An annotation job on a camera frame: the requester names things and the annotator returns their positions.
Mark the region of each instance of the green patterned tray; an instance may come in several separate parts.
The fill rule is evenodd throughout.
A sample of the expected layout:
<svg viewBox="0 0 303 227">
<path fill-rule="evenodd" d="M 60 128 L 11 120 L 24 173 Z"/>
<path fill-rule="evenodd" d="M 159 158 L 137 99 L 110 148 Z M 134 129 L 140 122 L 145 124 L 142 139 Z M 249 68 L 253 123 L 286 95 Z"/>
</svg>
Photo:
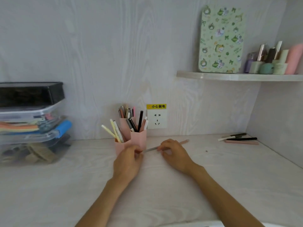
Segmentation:
<svg viewBox="0 0 303 227">
<path fill-rule="evenodd" d="M 199 70 L 237 73 L 241 67 L 246 16 L 241 8 L 202 11 Z"/>
</svg>

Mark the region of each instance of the person's left hand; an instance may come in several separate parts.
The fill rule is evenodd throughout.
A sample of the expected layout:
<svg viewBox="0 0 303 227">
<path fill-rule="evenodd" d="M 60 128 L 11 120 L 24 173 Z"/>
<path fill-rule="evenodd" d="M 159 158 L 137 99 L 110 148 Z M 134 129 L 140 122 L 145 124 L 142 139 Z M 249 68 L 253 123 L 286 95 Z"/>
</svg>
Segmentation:
<svg viewBox="0 0 303 227">
<path fill-rule="evenodd" d="M 113 179 L 127 186 L 137 176 L 142 161 L 143 153 L 139 146 L 124 149 L 114 161 Z"/>
</svg>

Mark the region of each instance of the stacked storage boxes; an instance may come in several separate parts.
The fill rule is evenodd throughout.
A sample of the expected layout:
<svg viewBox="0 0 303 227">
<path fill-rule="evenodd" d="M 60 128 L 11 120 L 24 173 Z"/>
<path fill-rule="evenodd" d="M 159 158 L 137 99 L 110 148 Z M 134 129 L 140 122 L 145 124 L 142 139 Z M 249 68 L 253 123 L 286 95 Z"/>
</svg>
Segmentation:
<svg viewBox="0 0 303 227">
<path fill-rule="evenodd" d="M 62 83 L 0 83 L 0 164 L 52 163 L 70 144 Z"/>
</svg>

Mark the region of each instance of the purple bottle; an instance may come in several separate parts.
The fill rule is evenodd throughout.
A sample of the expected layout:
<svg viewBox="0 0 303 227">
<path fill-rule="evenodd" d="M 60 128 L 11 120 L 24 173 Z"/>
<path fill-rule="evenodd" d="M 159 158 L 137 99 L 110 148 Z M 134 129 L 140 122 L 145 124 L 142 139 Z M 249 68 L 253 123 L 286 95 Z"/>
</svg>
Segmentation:
<svg viewBox="0 0 303 227">
<path fill-rule="evenodd" d="M 256 60 L 257 60 L 256 52 L 248 53 L 247 60 L 245 63 L 244 73 L 249 73 L 250 67 L 252 66 L 252 62 L 254 62 Z"/>
</svg>

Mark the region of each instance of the yellow warning sticker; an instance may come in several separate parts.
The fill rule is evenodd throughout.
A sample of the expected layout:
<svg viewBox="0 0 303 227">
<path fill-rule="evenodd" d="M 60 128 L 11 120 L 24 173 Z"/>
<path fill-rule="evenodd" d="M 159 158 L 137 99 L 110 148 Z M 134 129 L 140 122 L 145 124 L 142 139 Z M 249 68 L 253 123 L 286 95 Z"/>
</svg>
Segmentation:
<svg viewBox="0 0 303 227">
<path fill-rule="evenodd" d="M 165 104 L 147 104 L 146 109 L 166 109 L 166 103 Z"/>
</svg>

